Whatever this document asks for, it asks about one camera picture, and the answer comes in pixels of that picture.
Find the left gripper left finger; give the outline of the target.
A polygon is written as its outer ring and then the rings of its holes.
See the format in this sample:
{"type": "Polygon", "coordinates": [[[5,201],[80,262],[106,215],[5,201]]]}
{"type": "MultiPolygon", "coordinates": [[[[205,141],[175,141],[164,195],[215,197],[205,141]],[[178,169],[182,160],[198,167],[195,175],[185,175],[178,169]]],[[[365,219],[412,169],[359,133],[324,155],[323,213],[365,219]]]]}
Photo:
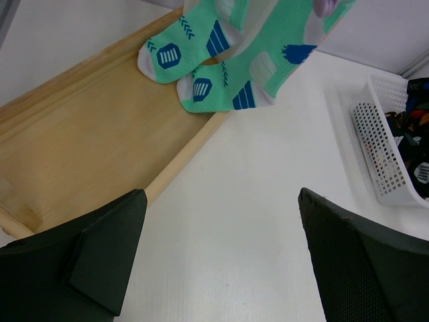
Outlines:
{"type": "Polygon", "coordinates": [[[135,189],[1,248],[2,321],[113,321],[121,314],[147,196],[135,189]]]}

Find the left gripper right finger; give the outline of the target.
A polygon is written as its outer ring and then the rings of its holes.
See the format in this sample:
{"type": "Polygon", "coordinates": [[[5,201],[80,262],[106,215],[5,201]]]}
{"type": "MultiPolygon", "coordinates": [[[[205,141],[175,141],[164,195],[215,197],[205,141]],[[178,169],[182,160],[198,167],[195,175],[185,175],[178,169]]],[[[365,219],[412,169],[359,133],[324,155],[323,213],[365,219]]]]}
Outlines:
{"type": "Polygon", "coordinates": [[[307,188],[298,204],[327,321],[428,320],[428,241],[307,188]]]}

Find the black blue sport sock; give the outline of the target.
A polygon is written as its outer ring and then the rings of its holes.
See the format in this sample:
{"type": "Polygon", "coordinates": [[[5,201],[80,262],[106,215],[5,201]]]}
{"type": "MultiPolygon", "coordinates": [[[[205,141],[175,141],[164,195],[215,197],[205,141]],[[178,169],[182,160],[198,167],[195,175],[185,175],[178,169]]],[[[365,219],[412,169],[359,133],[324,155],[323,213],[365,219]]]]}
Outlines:
{"type": "Polygon", "coordinates": [[[394,141],[416,192],[428,199],[428,134],[403,133],[394,137],[394,141]]]}

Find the red yellow argyle sock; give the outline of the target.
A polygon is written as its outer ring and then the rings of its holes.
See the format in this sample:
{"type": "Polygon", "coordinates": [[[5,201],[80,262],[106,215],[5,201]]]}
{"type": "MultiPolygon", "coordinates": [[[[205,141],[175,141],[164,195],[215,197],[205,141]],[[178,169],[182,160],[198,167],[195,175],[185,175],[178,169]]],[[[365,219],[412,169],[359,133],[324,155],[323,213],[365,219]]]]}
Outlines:
{"type": "Polygon", "coordinates": [[[423,138],[428,135],[428,110],[417,109],[411,113],[390,111],[385,113],[385,117],[394,137],[409,134],[423,138]]]}

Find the mint green sock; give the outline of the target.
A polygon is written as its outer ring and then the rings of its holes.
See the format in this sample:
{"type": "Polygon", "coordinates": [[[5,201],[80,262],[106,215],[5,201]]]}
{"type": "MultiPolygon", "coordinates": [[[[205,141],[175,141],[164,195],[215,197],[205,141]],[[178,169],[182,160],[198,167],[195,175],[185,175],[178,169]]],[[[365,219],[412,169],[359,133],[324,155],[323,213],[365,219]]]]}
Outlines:
{"type": "Polygon", "coordinates": [[[160,84],[186,76],[241,40],[248,8],[248,1],[199,1],[146,41],[138,54],[138,69],[160,84]]]}
{"type": "Polygon", "coordinates": [[[286,79],[311,55],[354,1],[316,16],[313,1],[278,1],[252,42],[240,53],[201,65],[177,84],[190,113],[215,113],[272,105],[286,79]]]}

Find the purple round clip hanger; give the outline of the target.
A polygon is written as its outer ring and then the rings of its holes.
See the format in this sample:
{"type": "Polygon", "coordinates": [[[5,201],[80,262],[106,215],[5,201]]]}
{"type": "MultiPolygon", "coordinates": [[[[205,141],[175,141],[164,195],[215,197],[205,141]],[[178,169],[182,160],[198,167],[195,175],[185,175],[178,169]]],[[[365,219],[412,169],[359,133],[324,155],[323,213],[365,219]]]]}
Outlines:
{"type": "Polygon", "coordinates": [[[317,17],[331,16],[341,0],[313,0],[313,10],[317,17]]]}

